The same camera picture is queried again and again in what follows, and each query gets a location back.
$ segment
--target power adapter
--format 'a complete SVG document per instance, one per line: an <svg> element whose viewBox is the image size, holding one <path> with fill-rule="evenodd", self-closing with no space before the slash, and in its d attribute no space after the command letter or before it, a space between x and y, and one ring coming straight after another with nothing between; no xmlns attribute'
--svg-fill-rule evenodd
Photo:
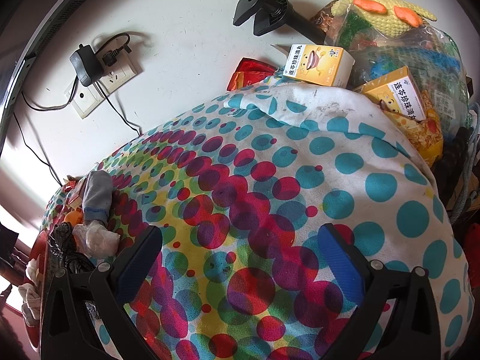
<svg viewBox="0 0 480 360"><path fill-rule="evenodd" d="M83 86L92 85L105 74L102 64L89 44L87 46L80 44L79 49L71 55L70 62Z"/></svg>

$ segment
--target black plastic bracket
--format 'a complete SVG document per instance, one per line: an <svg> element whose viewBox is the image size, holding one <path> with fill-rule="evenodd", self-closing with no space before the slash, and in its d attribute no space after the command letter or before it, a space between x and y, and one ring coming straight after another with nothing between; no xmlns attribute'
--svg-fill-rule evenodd
<svg viewBox="0 0 480 360"><path fill-rule="evenodd" d="M315 44L323 44L325 40L325 32L299 15L288 0L239 0L233 25L238 27L253 15L255 36L265 35L286 24Z"/></svg>

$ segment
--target polka dot blanket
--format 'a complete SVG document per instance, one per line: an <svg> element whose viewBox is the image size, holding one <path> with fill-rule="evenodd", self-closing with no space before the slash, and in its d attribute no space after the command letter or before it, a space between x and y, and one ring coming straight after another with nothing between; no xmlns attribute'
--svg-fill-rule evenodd
<svg viewBox="0 0 480 360"><path fill-rule="evenodd" d="M368 260L428 268L442 355L466 335L467 261L434 177L362 95L272 76L196 106L97 168L113 178L108 227L121 249L149 224L162 229L161 255L125 305L162 360L321 358L355 309L317 246L329 222ZM52 199L45 227L68 212L65 198Z"/></svg>

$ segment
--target black stand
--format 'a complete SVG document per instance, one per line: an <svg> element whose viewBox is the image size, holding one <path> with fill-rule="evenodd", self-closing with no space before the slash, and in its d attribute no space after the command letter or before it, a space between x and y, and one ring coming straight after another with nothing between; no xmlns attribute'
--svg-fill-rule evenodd
<svg viewBox="0 0 480 360"><path fill-rule="evenodd" d="M109 264L92 272L55 272L46 299L40 342L42 360L114 360L98 339L85 301L93 301L123 360L158 360L123 305L132 302L162 248L162 233L148 226Z"/></svg>
<svg viewBox="0 0 480 360"><path fill-rule="evenodd" d="M322 360L357 360L388 299L397 301L382 339L369 360L440 359L440 326L426 269L391 271L378 260L368 262L355 246L345 242L331 223L320 228L319 242L336 242L357 268L365 288L361 304Z"/></svg>
<svg viewBox="0 0 480 360"><path fill-rule="evenodd" d="M287 24L315 44L323 44L325 40L325 32L295 12L288 0L239 0L233 25L238 27L253 15L255 36L265 35Z"/></svg>

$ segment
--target knitted plush toy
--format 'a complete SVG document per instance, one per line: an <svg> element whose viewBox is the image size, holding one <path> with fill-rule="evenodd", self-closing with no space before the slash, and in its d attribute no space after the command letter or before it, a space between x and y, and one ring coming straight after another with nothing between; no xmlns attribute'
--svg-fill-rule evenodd
<svg viewBox="0 0 480 360"><path fill-rule="evenodd" d="M436 21L434 14L418 5L403 0L339 0L332 6L334 16L343 15L349 4L356 12L382 34L397 37L423 23L422 17Z"/></svg>

